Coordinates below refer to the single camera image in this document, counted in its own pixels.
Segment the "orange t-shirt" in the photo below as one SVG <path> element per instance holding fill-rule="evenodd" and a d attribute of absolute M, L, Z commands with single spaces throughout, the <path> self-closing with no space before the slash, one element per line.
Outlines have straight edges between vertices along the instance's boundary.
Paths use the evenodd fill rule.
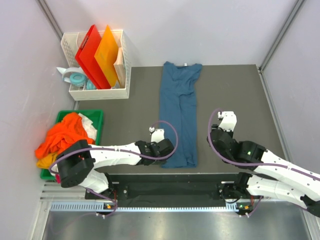
<path fill-rule="evenodd" d="M 51 153 L 60 154 L 80 140 L 95 143 L 84 129 L 82 117 L 76 112 L 68 113 L 46 133 L 44 141 L 35 150 L 35 157 L 42 159 Z"/>

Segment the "blue t-shirt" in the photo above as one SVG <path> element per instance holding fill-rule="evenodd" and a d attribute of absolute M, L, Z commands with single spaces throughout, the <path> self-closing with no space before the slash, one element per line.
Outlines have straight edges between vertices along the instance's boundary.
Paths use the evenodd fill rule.
<path fill-rule="evenodd" d="M 178 146 L 175 153 L 162 166 L 163 168 L 195 168 L 198 165 L 197 154 L 197 98 L 195 84 L 203 66 L 193 64 L 176 66 L 165 62 L 159 90 L 159 119 L 165 123 L 160 127 L 165 137 Z"/>

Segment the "pink cloth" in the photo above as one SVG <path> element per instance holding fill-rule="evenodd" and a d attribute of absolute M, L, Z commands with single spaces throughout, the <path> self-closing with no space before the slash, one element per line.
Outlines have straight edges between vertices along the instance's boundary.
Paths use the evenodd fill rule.
<path fill-rule="evenodd" d="M 61 183 L 61 179 L 60 179 L 60 176 L 58 174 L 55 175 L 55 180 L 58 184 Z"/>

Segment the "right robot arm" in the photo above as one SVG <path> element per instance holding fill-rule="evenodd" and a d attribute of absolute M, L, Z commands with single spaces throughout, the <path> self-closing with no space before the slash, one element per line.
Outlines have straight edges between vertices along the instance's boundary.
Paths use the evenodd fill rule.
<path fill-rule="evenodd" d="M 320 175 L 305 170 L 275 155 L 253 141 L 236 141 L 233 132 L 218 125 L 208 127 L 207 141 L 223 162 L 245 172 L 221 190 L 221 196 L 245 198 L 265 197 L 287 201 L 320 215 Z"/>

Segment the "orange plastic board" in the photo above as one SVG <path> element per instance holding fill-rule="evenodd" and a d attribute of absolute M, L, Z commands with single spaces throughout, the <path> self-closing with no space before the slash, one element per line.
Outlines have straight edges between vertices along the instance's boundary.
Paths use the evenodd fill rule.
<path fill-rule="evenodd" d="M 102 70 L 111 88 L 118 82 L 118 75 L 114 63 L 118 56 L 118 44 L 109 25 L 106 26 L 94 58 Z"/>

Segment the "white slotted storage basket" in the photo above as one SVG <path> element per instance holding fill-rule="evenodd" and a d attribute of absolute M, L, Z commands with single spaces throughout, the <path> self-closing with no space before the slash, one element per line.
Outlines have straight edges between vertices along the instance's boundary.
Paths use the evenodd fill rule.
<path fill-rule="evenodd" d="M 124 30 L 113 30 L 112 34 L 117 45 L 122 48 L 124 68 L 126 74 L 125 86 L 117 89 L 87 90 L 86 87 L 70 85 L 69 93 L 75 101 L 128 99 L 130 96 L 132 55 L 129 38 Z M 66 32 L 63 34 L 60 45 L 69 67 L 79 67 L 75 55 L 82 43 L 85 32 Z"/>

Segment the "aluminium frame rail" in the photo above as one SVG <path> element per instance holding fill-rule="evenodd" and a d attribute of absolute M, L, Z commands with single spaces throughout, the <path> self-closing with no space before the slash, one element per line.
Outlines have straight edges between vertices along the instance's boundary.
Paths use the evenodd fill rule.
<path fill-rule="evenodd" d="M 40 199 L 44 201 L 78 201 L 85 198 L 86 190 L 81 186 L 62 188 L 57 182 L 45 182 Z"/>

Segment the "teal tape roll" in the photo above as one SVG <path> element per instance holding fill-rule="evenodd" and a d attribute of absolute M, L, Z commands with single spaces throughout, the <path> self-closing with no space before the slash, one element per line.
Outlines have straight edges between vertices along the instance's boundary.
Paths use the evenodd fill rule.
<path fill-rule="evenodd" d="M 76 87 L 83 87 L 87 82 L 87 77 L 78 72 L 74 72 L 69 77 L 70 83 Z"/>

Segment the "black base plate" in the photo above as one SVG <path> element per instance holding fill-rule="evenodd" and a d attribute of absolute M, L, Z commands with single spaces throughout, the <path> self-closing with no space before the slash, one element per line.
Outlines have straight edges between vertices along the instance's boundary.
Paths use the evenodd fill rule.
<path fill-rule="evenodd" d="M 236 173 L 111 174 L 112 189 L 102 194 L 119 207 L 220 207 L 235 198 L 224 190 Z"/>

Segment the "green plastic crate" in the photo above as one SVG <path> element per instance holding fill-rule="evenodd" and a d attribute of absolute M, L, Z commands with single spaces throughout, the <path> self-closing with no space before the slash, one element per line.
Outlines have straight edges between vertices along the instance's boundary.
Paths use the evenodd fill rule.
<path fill-rule="evenodd" d="M 61 122 L 67 114 L 72 112 L 75 112 L 77 114 L 81 113 L 93 121 L 93 126 L 97 129 L 97 137 L 95 140 L 95 144 L 97 145 L 100 144 L 103 124 L 104 124 L 103 111 L 100 109 L 62 110 L 58 113 L 55 120 L 55 124 Z M 48 169 L 41 169 L 40 178 L 42 180 L 55 180 L 55 177 L 49 172 Z"/>

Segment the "wooden board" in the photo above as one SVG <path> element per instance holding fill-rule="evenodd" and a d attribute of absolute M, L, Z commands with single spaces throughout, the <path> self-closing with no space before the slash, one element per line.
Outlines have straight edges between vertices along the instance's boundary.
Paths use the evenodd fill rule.
<path fill-rule="evenodd" d="M 126 69 L 125 69 L 125 60 L 123 56 L 123 48 L 118 48 L 117 58 L 113 64 L 117 77 L 118 82 L 121 88 L 124 88 L 126 85 Z"/>

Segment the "yellow t-shirt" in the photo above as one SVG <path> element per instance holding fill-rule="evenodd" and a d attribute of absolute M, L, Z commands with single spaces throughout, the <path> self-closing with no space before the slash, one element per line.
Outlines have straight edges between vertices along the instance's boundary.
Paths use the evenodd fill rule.
<path fill-rule="evenodd" d="M 50 166 L 56 161 L 57 156 L 57 152 L 49 153 L 47 156 L 39 159 L 36 163 L 36 166 L 40 169 L 48 170 Z"/>

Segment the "red plastic board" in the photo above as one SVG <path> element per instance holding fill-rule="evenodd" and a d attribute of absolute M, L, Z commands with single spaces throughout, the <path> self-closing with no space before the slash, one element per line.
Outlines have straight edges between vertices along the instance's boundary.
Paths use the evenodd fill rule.
<path fill-rule="evenodd" d="M 78 65 L 98 90 L 111 88 L 107 78 L 95 59 L 95 53 L 101 39 L 102 37 L 100 36 L 96 25 L 93 24 L 84 36 L 75 55 L 75 60 Z"/>

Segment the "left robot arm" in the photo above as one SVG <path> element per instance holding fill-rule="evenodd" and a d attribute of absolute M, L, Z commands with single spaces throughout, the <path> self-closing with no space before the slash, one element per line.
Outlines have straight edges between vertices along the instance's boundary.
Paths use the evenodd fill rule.
<path fill-rule="evenodd" d="M 59 176 L 62 188 L 81 186 L 102 198 L 109 198 L 114 187 L 107 173 L 98 172 L 102 167 L 116 165 L 163 164 L 175 149 L 164 138 L 159 142 L 142 140 L 120 146 L 97 146 L 79 140 L 57 156 L 51 170 Z"/>

